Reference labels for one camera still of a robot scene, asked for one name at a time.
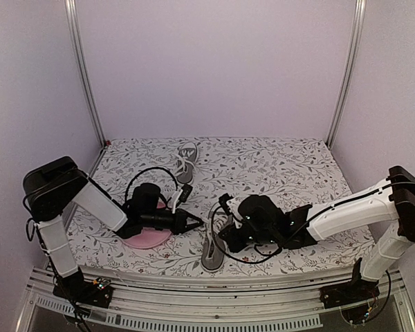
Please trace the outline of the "grey sneaker with red sole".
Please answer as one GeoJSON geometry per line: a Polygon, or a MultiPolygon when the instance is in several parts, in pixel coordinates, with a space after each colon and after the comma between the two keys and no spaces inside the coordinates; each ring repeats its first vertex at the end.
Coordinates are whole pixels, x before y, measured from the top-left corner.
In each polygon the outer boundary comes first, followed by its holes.
{"type": "Polygon", "coordinates": [[[199,150],[194,142],[184,143],[176,155],[176,180],[182,185],[190,185],[194,178],[194,170],[199,150]]]}

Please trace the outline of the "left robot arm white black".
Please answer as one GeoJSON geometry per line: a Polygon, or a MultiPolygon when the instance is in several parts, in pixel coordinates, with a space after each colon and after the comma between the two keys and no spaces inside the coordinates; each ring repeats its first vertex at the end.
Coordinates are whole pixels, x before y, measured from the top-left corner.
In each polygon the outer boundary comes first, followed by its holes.
{"type": "Polygon", "coordinates": [[[54,272],[53,294],[71,305],[109,308],[114,289],[109,279],[87,281],[71,250],[66,231],[81,208],[120,239],[138,236],[144,228],[184,234],[201,227],[203,220],[181,209],[192,192],[189,184],[176,185],[165,198],[159,186],[128,184],[123,203],[117,202],[69,156],[28,172],[23,179],[22,204],[30,214],[28,239],[37,237],[54,272]]]}

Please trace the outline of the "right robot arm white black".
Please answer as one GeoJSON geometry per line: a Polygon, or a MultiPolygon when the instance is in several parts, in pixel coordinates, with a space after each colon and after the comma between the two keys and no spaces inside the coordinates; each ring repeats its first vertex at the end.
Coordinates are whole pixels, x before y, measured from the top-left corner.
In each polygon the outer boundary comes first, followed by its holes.
{"type": "Polygon", "coordinates": [[[243,200],[224,194],[219,204],[232,219],[219,236],[233,253],[269,243],[279,250],[300,249],[347,230],[388,221],[375,246],[356,260],[351,280],[320,289],[325,308],[379,296],[379,279],[415,244],[415,177],[401,166],[390,168],[387,178],[361,192],[290,212],[257,194],[243,200]]]}

